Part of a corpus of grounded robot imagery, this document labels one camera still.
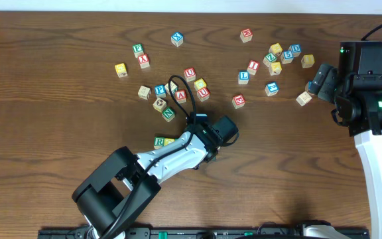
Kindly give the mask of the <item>green R block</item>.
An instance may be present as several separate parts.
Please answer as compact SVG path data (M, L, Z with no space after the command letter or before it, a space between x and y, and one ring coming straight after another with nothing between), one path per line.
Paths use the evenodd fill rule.
M155 137L153 142L154 148L160 149L161 147L164 147L164 141L165 141L164 137Z

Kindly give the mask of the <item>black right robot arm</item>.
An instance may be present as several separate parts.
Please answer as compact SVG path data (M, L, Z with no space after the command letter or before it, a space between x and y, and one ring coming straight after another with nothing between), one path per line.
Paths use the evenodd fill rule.
M367 186L371 237L382 238L382 42L341 42L338 67L322 64L308 91L334 105L334 122L354 139Z

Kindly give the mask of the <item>yellow O block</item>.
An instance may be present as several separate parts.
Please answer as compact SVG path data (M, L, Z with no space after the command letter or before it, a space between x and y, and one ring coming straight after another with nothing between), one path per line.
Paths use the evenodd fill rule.
M166 146L166 145L169 145L169 144L171 144L171 143L173 143L173 142L175 142L176 140L175 139L173 139L173 138L165 138L164 139L164 146Z

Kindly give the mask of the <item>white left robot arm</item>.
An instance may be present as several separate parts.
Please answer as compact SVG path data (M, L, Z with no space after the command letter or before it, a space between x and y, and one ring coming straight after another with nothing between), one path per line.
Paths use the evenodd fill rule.
M144 153L116 149L72 194L99 238L118 238L175 174L216 157L237 133L224 119L190 124L172 143Z

